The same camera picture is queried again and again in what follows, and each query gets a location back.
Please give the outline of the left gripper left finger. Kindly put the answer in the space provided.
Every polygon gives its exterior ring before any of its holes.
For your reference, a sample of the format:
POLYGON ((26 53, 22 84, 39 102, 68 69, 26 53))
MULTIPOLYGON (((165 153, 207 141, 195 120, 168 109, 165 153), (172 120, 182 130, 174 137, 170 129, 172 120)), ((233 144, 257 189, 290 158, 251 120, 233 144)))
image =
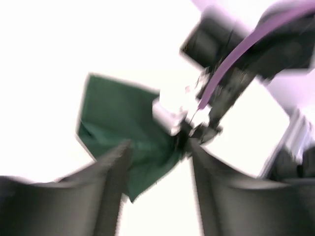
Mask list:
POLYGON ((130 162, 123 142, 59 182, 0 178, 3 236, 113 236, 130 162))

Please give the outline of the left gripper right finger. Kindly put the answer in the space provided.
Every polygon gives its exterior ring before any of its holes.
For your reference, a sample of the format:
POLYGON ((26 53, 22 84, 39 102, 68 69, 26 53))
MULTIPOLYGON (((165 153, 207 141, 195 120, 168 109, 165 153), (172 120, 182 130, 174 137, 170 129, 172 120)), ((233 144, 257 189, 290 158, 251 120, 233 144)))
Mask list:
POLYGON ((247 176, 189 143, 203 232, 207 236, 312 236, 315 181, 247 176))

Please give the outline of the dark green cloth napkin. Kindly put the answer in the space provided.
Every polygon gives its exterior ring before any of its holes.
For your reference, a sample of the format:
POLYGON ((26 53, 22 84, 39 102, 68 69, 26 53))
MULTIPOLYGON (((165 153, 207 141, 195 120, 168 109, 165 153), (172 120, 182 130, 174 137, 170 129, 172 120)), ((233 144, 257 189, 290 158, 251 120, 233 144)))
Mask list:
POLYGON ((122 141, 131 141, 124 193, 132 202, 184 155, 186 139, 169 136, 152 117, 152 102, 157 97, 144 88, 88 75, 78 136, 95 159, 122 141))

